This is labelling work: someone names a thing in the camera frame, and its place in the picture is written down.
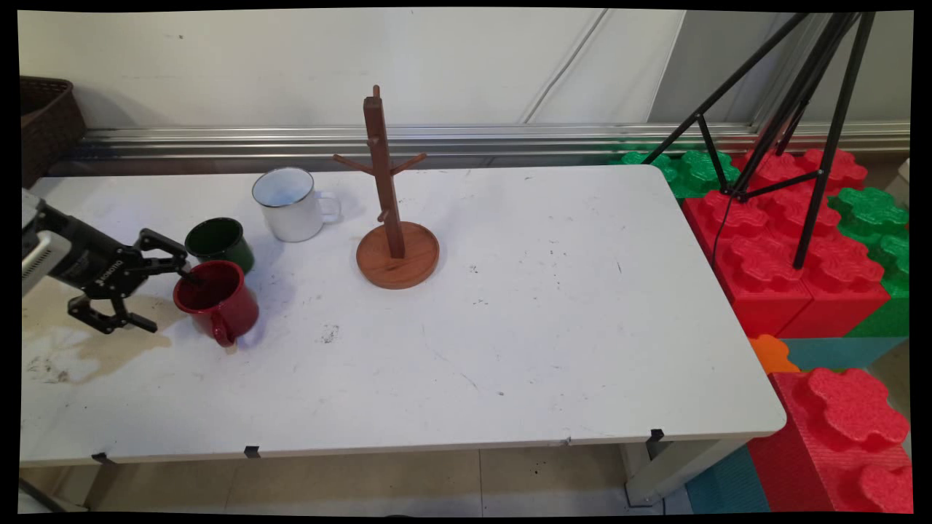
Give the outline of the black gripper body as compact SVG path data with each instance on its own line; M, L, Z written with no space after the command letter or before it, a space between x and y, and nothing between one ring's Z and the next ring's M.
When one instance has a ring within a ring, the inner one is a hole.
M51 277L91 299L133 294L147 280L147 259L133 245L50 205L36 206L36 278Z

